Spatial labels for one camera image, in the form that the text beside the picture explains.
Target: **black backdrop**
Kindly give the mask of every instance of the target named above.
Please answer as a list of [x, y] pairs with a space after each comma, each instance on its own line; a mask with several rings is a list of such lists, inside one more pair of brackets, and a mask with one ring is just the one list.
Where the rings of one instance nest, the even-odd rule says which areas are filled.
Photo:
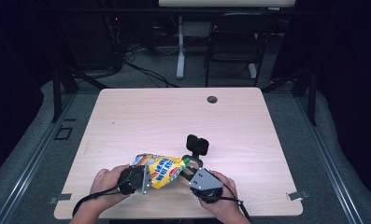
[[[17, 7], [19, 2], [0, 4]], [[297, 1], [299, 10], [325, 10], [322, 6], [330, 6], [325, 5], [328, 3], [333, 1]], [[42, 103], [39, 87], [51, 80], [56, 63], [47, 53], [74, 61], [68, 49], [49, 46], [37, 38], [28, 20], [11, 12], [0, 10], [0, 165]], [[340, 146], [371, 190], [371, 0], [357, 8], [345, 27], [317, 71], [318, 85], [327, 98]], [[321, 29], [324, 26], [320, 24], [290, 23], [272, 76], [280, 77], [303, 66], [305, 55], [312, 54], [319, 42]]]
[[339, 18], [344, 22], [340, 24], [292, 20], [272, 78], [306, 66], [319, 51], [321, 34], [331, 26], [334, 32], [327, 35], [333, 38], [331, 46], [323, 52], [315, 70], [318, 90], [327, 99], [345, 156], [371, 190], [371, 0], [359, 2], [298, 0], [296, 10], [336, 8], [347, 18]]

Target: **wrist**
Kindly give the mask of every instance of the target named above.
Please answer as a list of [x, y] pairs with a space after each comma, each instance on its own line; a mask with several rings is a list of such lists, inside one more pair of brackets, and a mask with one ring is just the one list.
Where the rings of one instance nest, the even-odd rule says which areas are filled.
[[72, 218], [71, 223], [95, 223], [103, 211], [93, 200], [84, 202]]
[[225, 217], [221, 220], [224, 224], [248, 224], [249, 220], [241, 213], [238, 212], [235, 215]]

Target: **snack bag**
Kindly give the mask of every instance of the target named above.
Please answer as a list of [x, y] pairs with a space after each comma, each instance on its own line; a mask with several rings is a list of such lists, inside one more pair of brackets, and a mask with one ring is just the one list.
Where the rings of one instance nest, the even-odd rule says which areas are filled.
[[189, 159], [182, 160], [174, 157], [140, 154], [136, 156], [132, 165], [148, 165], [152, 177], [152, 186], [159, 189], [176, 179], [188, 162]]

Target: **chair leg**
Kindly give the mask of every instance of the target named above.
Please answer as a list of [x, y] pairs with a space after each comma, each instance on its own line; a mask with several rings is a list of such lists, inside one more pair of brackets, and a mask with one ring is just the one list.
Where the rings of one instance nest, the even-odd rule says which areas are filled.
[[261, 65], [262, 65], [262, 63], [258, 63], [257, 74], [255, 75], [255, 80], [254, 80], [254, 87], [257, 87], [258, 78], [259, 78], [259, 74], [260, 74], [260, 70], [261, 70]]
[[209, 60], [206, 60], [206, 82], [205, 82], [205, 87], [208, 87], [208, 76], [209, 76]]

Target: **desk leg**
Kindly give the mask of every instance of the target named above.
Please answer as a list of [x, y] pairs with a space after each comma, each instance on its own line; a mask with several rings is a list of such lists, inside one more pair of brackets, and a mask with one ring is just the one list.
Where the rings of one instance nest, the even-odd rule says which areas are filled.
[[257, 77], [257, 69], [255, 68], [255, 63], [250, 63], [249, 64], [249, 72], [251, 78], [256, 78]]
[[177, 79], [184, 78], [185, 53], [184, 53], [184, 36], [182, 33], [182, 17], [178, 19], [178, 64]]

